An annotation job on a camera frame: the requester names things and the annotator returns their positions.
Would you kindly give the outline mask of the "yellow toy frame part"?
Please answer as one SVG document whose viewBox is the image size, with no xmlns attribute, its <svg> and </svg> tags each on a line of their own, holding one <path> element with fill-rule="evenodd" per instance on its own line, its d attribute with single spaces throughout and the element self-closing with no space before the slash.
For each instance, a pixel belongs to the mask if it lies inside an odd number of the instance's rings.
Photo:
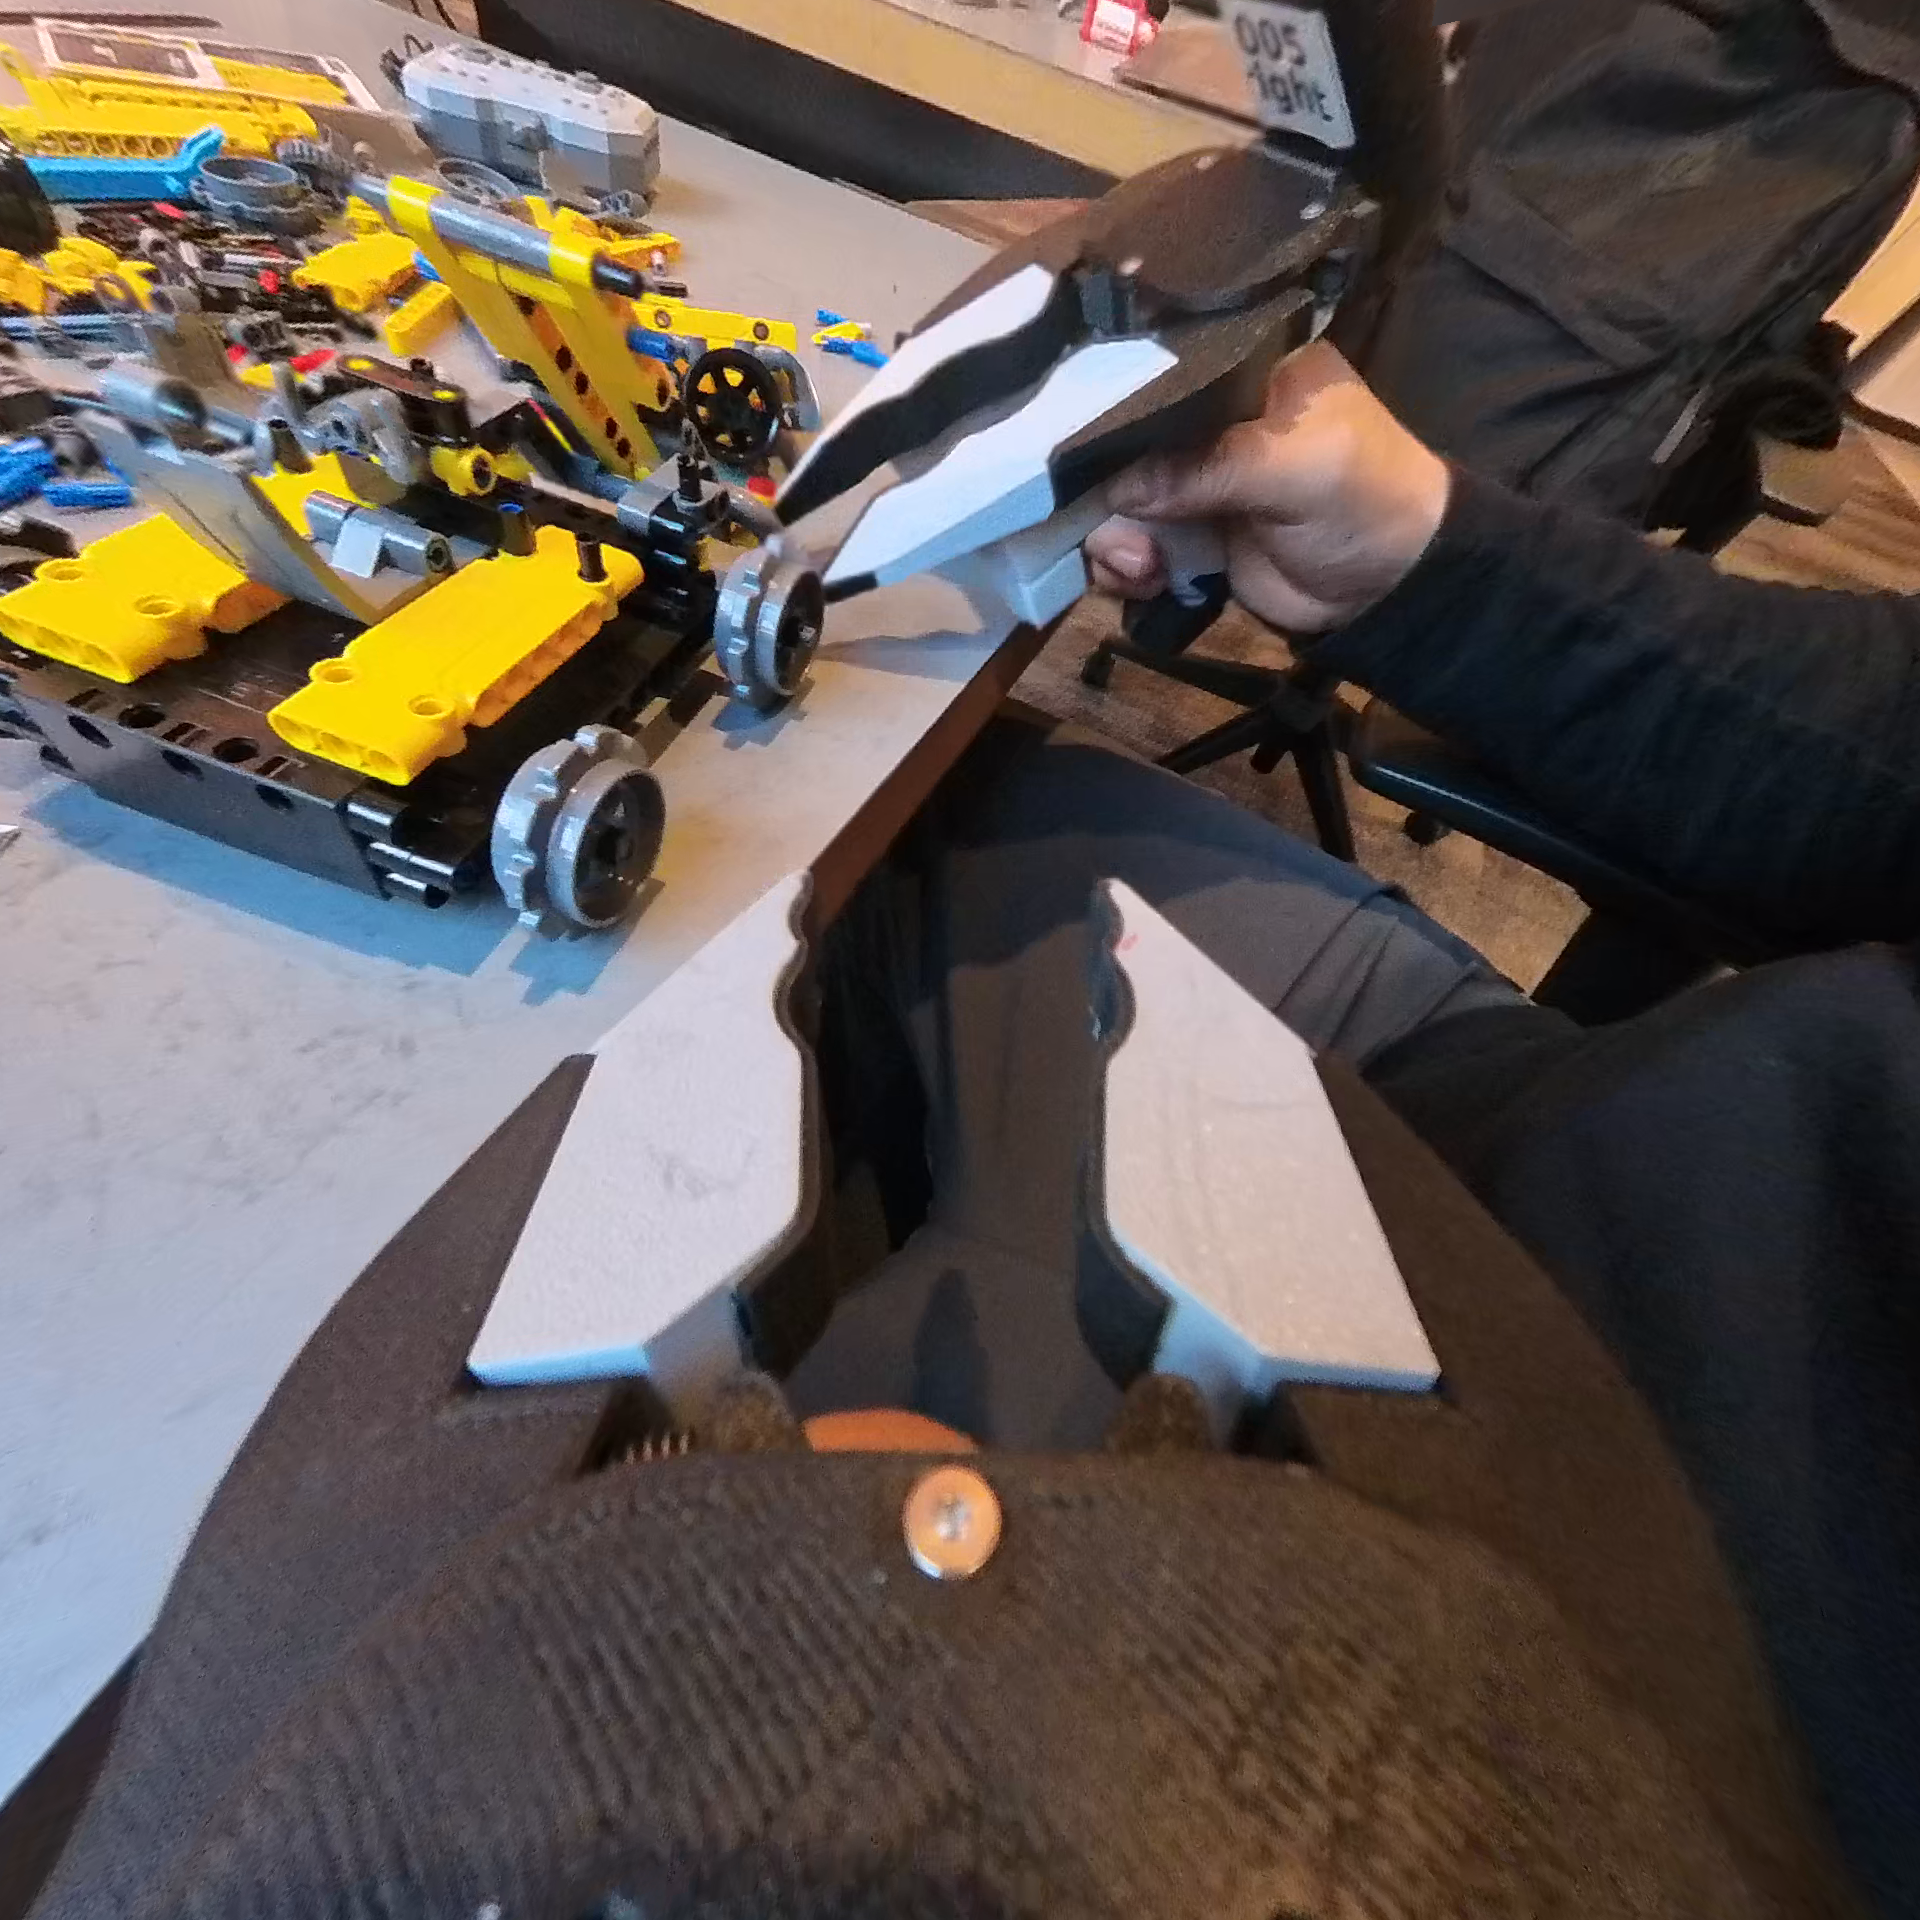
<svg viewBox="0 0 1920 1920">
<path fill-rule="evenodd" d="M 223 133 L 228 155 L 273 157 L 283 141 L 322 133 L 295 102 L 179 78 L 39 71 L 9 45 L 3 75 L 3 133 L 24 157 L 165 158 L 206 130 Z"/>
</svg>

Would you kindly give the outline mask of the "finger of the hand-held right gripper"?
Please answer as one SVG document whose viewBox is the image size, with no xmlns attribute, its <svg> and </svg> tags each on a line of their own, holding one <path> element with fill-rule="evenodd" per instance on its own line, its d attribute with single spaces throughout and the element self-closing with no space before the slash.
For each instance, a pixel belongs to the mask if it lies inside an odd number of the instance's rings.
<svg viewBox="0 0 1920 1920">
<path fill-rule="evenodd" d="M 1175 365 L 1146 337 L 1065 356 L 1013 413 L 964 431 L 862 509 L 821 564 L 828 601 L 967 572 L 1005 607 L 1075 607 L 1088 592 L 1081 547 L 1095 521 L 1081 507 L 1088 485 L 1069 490 L 1054 460 Z"/>
<path fill-rule="evenodd" d="M 781 529 L 799 526 L 985 408 L 1019 401 L 1083 341 L 1069 276 L 1030 265 L 999 278 L 908 336 L 828 421 L 781 486 L 773 506 Z"/>
</svg>

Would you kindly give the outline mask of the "yellow black sticker sheet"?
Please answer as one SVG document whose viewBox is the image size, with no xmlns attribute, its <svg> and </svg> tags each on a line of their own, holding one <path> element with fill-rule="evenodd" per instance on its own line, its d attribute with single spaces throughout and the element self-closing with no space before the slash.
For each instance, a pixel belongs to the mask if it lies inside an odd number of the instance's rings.
<svg viewBox="0 0 1920 1920">
<path fill-rule="evenodd" d="M 125 21 L 26 16 L 37 71 L 47 78 L 113 81 L 197 92 L 243 92 L 272 102 L 384 111 L 382 100 L 340 57 L 277 52 L 251 41 L 197 39 Z"/>
</svg>

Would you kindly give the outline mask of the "pile of small building pieces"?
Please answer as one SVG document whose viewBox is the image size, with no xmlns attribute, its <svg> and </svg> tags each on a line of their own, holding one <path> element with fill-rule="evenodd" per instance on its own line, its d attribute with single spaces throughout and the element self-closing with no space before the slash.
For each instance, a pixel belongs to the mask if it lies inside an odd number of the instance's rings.
<svg viewBox="0 0 1920 1920">
<path fill-rule="evenodd" d="M 8 585 L 74 581 L 149 517 L 252 578 L 340 595 L 469 563 L 431 451 L 457 439 L 375 384 L 384 364 L 440 384 L 452 298 L 343 178 L 298 175 L 319 213 L 300 235 L 195 202 L 74 204 L 59 247 L 4 255 Z"/>
</svg>

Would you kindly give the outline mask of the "person's left hand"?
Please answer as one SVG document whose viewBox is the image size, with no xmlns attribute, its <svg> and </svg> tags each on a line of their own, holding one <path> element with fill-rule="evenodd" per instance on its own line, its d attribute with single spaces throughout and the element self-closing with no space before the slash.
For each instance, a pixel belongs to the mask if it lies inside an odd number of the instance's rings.
<svg viewBox="0 0 1920 1920">
<path fill-rule="evenodd" d="M 819 1413 L 803 1421 L 803 1436 L 815 1453 L 977 1453 L 977 1444 L 967 1433 L 893 1407 Z"/>
</svg>

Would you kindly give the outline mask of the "black backpack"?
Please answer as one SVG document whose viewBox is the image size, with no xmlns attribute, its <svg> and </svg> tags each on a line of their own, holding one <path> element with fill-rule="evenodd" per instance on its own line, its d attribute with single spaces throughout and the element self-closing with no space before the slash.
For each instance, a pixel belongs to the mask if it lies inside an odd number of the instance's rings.
<svg viewBox="0 0 1920 1920">
<path fill-rule="evenodd" d="M 1513 5 L 1461 29 L 1438 229 L 1364 372 L 1437 454 L 1713 556 L 1840 437 L 1827 312 L 1915 187 L 1908 3 Z"/>
</svg>

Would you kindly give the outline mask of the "yellow toy vehicle model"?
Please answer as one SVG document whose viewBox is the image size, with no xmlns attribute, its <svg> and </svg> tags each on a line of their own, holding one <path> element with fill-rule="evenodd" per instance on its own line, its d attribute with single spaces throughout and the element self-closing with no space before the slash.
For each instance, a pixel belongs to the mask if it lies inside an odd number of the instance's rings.
<svg viewBox="0 0 1920 1920">
<path fill-rule="evenodd" d="M 819 591 L 775 587 L 722 635 L 795 460 L 716 467 L 630 350 L 634 300 L 701 306 L 674 237 L 552 195 L 490 209 L 436 178 L 344 182 L 452 298 L 440 384 L 394 364 L 375 384 L 457 439 L 431 451 L 469 563 L 340 595 L 252 578 L 149 517 L 89 544 L 74 581 L 4 584 L 4 742 L 344 891 L 490 891 L 530 924 L 620 924 L 663 842 L 646 719 L 702 667 L 735 702 L 803 682 Z"/>
</svg>

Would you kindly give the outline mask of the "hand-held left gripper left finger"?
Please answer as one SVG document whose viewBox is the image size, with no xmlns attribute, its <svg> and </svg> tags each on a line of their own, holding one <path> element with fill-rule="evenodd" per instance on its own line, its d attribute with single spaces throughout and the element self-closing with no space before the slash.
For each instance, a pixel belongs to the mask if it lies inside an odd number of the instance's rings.
<svg viewBox="0 0 1920 1920">
<path fill-rule="evenodd" d="M 706 1396 L 751 1368 L 748 1291 L 819 1211 L 810 901 L 782 876 L 594 1044 L 469 1349 L 479 1385 Z"/>
</svg>

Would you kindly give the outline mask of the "tan office desk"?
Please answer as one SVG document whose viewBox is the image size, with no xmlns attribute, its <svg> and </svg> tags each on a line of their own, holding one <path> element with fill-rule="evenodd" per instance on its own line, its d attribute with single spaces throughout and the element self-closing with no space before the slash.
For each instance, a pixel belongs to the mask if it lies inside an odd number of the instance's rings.
<svg viewBox="0 0 1920 1920">
<path fill-rule="evenodd" d="M 479 37 L 900 204 L 1099 195 L 1255 132 L 1127 86 L 1057 5 L 478 3 Z"/>
</svg>

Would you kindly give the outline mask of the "grey toy motor hub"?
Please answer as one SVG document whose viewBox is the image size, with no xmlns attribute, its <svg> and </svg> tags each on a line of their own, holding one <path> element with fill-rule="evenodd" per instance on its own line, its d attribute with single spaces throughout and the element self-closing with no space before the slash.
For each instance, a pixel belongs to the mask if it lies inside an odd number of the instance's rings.
<svg viewBox="0 0 1920 1920">
<path fill-rule="evenodd" d="M 656 195 L 658 114 L 620 86 L 464 41 L 388 54 L 384 76 L 444 158 L 581 202 Z"/>
</svg>

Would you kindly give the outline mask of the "blue curved toy panel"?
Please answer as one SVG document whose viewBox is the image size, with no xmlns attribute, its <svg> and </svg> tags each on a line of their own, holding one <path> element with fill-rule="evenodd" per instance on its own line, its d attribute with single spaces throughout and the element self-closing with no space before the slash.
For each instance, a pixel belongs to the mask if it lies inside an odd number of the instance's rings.
<svg viewBox="0 0 1920 1920">
<path fill-rule="evenodd" d="M 26 148 L 19 155 L 53 204 L 175 204 L 195 198 L 197 178 L 225 148 L 225 132 L 209 125 L 141 155 L 37 155 Z"/>
</svg>

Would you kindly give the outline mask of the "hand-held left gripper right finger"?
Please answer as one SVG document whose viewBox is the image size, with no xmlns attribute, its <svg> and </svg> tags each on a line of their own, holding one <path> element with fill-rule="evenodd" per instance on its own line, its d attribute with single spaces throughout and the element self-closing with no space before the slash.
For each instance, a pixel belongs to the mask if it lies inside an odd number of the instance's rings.
<svg viewBox="0 0 1920 1920">
<path fill-rule="evenodd" d="M 1095 892 L 1089 1226 L 1203 1396 L 1430 1396 L 1421 1322 L 1313 1048 L 1118 879 Z"/>
</svg>

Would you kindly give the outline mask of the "person's right hand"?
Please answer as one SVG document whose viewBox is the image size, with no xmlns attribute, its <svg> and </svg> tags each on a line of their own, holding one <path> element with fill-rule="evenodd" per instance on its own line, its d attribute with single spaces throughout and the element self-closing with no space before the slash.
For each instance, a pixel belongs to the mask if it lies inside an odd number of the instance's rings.
<svg viewBox="0 0 1920 1920">
<path fill-rule="evenodd" d="M 1453 468 L 1319 341 L 1271 372 L 1255 421 L 1118 475 L 1083 556 L 1092 585 L 1140 601 L 1170 587 L 1173 533 L 1209 529 L 1234 601 L 1317 638 L 1405 584 L 1450 500 Z"/>
</svg>

